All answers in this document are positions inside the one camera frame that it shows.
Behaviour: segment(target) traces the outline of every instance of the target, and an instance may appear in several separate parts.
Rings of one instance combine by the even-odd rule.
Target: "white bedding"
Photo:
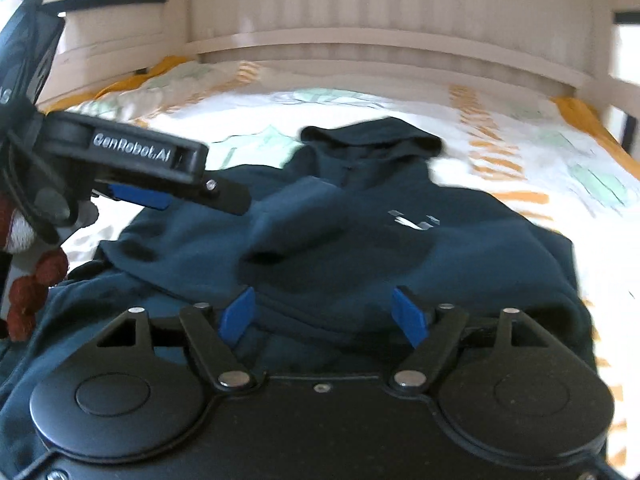
[[[574,242],[580,293],[600,335],[599,371],[616,395],[610,459],[625,474],[640,471],[640,382],[632,373],[640,356],[640,182],[543,96],[509,102],[424,81],[190,62],[75,109],[205,142],[212,170],[281,166],[310,124],[334,128],[395,116],[441,137],[444,153],[430,162],[434,181],[490,192]],[[101,239],[117,238],[140,210],[106,199],[97,204],[98,222],[63,246],[72,266],[91,259]]]

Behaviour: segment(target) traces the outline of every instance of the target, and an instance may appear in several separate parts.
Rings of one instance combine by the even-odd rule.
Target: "screw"
[[[332,386],[327,383],[319,383],[314,386],[314,391],[317,394],[327,394],[331,391]]]
[[[394,381],[403,388],[418,388],[427,382],[427,377],[417,370],[402,370],[394,375]]]
[[[69,480],[69,475],[60,469],[54,469],[47,475],[47,480]]]
[[[230,372],[220,374],[218,382],[225,388],[237,390],[247,386],[251,382],[251,376],[242,370],[232,370]]]

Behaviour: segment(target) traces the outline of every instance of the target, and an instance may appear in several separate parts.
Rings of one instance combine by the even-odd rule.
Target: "metal rivet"
[[[403,388],[417,388],[427,382],[427,377],[417,370],[402,370],[394,375],[394,381]]]
[[[314,391],[316,394],[327,394],[331,391],[332,386],[328,383],[318,383],[314,386]]]
[[[220,374],[218,382],[225,388],[243,388],[251,382],[251,376],[247,372],[233,370]]]
[[[60,469],[55,469],[47,475],[47,480],[69,480],[69,475]]]

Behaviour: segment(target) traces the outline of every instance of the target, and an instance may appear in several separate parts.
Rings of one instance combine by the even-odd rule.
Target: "patterned bed sheet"
[[[616,399],[609,462],[640,472],[640,181],[594,138],[540,96],[510,102],[463,86],[371,76],[308,76],[251,62],[185,62],[139,88],[69,108],[209,145],[208,169],[282,166],[309,124],[334,128],[399,117],[444,140],[433,179],[491,193],[574,242],[580,293],[594,320],[598,371]],[[140,210],[98,199],[98,222],[63,246],[89,260]]]

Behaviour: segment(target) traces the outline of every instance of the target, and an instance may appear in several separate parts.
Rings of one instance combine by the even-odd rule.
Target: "bed frame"
[[[300,68],[300,60],[313,60],[304,70],[426,78],[510,96],[575,95],[601,112],[612,105],[640,117],[640,88],[609,75],[615,1],[98,4],[66,16],[42,100],[103,86],[169,54],[185,54]]]

